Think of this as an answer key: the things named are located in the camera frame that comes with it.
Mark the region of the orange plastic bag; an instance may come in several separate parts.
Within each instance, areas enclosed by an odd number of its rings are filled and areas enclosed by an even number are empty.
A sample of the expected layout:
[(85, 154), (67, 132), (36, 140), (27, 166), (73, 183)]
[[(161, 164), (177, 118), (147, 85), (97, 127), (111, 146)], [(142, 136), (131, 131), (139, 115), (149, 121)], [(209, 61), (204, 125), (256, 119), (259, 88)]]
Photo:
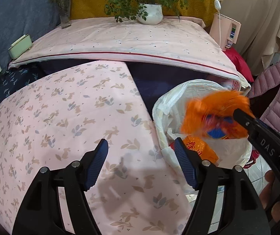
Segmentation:
[(189, 100), (180, 128), (187, 149), (223, 168), (244, 166), (252, 146), (247, 130), (233, 119), (238, 108), (252, 115), (249, 99), (237, 91), (215, 91)]

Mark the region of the trash bin with white liner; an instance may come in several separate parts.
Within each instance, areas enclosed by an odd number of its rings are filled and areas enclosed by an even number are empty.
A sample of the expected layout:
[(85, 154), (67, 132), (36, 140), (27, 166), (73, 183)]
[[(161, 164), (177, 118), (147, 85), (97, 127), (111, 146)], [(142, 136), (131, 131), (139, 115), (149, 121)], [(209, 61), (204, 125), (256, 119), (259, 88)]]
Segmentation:
[(237, 108), (252, 113), (244, 92), (204, 79), (181, 83), (154, 104), (152, 115), (162, 155), (185, 194), (195, 194), (196, 190), (186, 182), (171, 144), (177, 138), (191, 139), (194, 151), (216, 166), (243, 167), (252, 145), (247, 132), (232, 118)]

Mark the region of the red thermos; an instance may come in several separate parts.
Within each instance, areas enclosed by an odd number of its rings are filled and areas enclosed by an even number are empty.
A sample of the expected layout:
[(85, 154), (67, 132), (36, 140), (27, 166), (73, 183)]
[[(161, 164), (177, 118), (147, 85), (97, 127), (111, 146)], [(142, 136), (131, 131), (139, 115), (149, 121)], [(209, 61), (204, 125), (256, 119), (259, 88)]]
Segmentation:
[(256, 149), (252, 149), (252, 152), (251, 152), (251, 156), (250, 156), (250, 159), (249, 161), (244, 165), (244, 169), (248, 169), (250, 168), (252, 165), (254, 165), (257, 161), (257, 159), (259, 158), (260, 156), (260, 153), (256, 150)]

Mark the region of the pink floral tablecloth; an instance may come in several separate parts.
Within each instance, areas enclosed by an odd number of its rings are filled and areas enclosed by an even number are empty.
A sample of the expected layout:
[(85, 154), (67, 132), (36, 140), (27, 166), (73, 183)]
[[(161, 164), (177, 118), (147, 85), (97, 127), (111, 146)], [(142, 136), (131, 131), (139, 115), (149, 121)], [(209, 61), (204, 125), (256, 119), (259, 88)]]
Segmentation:
[(41, 167), (64, 168), (101, 139), (108, 156), (85, 195), (102, 234), (181, 234), (191, 205), (121, 61), (53, 73), (1, 102), (0, 224), (12, 232)]

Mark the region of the red cushion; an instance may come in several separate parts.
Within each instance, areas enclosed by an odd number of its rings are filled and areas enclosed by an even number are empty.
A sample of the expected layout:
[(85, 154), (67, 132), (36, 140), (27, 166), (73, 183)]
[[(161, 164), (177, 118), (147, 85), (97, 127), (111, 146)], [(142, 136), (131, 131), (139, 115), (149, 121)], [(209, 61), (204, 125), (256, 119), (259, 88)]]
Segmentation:
[(249, 83), (254, 82), (254, 79), (251, 74), (251, 70), (248, 67), (248, 64), (233, 47), (231, 47), (230, 49), (224, 50), (224, 54), (226, 54), (226, 56), (235, 65), (237, 71), (240, 72)]

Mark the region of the navy floral cloth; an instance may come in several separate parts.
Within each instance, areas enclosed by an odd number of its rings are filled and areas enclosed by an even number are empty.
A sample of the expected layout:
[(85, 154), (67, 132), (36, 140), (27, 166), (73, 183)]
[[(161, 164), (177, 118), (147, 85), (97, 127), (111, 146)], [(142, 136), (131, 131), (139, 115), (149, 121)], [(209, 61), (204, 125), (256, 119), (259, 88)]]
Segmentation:
[(46, 75), (44, 70), (37, 66), (8, 70), (4, 74), (3, 82), (0, 84), (0, 103), (14, 92)]

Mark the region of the beige curtain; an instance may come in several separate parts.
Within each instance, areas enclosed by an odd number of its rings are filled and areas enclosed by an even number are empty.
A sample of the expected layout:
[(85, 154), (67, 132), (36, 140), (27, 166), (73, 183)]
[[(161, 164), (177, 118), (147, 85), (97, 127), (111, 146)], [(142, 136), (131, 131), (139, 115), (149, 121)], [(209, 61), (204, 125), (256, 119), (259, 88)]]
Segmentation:
[(241, 23), (234, 48), (252, 75), (280, 60), (280, 0), (222, 0), (221, 12)]

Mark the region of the pink mattress pad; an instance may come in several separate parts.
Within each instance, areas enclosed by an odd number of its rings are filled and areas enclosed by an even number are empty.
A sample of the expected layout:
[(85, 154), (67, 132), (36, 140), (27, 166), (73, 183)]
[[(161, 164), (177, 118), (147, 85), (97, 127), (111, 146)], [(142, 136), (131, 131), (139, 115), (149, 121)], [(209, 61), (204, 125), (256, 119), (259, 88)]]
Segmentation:
[(182, 67), (235, 81), (235, 89), (251, 86), (215, 40), (192, 17), (165, 17), (157, 25), (114, 18), (74, 20), (33, 42), (11, 61), (11, 68), (58, 59), (111, 60)]

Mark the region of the pink electric kettle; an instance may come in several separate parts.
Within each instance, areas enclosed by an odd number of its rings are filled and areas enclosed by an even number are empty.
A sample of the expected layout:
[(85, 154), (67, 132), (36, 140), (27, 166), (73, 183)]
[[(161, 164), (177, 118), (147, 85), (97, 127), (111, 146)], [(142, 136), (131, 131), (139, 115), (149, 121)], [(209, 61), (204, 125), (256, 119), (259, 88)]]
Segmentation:
[(209, 35), (222, 50), (230, 49), (237, 43), (241, 23), (220, 13), (214, 14)]

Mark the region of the green tissue box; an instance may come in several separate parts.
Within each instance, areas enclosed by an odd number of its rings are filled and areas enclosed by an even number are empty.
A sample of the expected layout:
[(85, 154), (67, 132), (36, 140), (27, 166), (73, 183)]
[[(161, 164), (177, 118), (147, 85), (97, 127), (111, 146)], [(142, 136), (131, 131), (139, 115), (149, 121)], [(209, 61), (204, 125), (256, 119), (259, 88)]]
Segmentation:
[(24, 52), (32, 47), (32, 40), (29, 34), (24, 34), (8, 48), (10, 57), (15, 60), (19, 58)]

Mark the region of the glass vase with flowers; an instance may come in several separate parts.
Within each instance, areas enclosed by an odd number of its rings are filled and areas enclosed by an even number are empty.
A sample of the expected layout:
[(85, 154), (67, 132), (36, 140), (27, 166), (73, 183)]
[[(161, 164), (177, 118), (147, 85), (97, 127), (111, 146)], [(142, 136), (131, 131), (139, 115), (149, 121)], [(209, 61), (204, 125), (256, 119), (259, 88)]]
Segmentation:
[(50, 0), (50, 2), (55, 3), (58, 8), (61, 28), (65, 29), (71, 26), (70, 23), (70, 7), (71, 0)]

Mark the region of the blue wall cloth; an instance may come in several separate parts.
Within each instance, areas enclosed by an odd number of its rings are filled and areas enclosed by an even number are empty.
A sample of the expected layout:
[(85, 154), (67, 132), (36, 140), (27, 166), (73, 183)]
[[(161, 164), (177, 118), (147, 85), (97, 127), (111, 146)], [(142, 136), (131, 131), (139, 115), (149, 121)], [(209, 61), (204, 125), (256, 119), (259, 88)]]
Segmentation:
[(6, 68), (8, 49), (23, 35), (35, 41), (60, 24), (59, 12), (50, 0), (0, 0), (0, 65)]

